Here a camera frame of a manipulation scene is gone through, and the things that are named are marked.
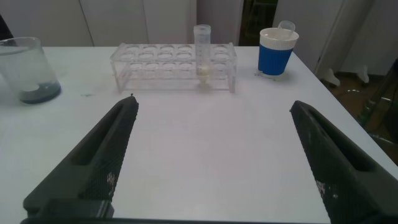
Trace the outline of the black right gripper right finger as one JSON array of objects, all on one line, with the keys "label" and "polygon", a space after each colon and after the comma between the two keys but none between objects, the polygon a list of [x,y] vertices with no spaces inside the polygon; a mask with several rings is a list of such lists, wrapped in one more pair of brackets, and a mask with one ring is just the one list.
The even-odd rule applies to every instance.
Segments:
[{"label": "black right gripper right finger", "polygon": [[397,179],[314,107],[290,109],[332,223],[397,223]]}]

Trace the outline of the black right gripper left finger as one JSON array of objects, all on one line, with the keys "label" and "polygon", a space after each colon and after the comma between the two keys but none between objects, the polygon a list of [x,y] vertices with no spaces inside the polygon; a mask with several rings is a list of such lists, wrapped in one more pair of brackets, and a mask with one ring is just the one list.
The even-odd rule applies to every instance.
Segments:
[{"label": "black right gripper left finger", "polygon": [[139,104],[118,101],[24,199],[29,218],[51,200],[112,201]]}]

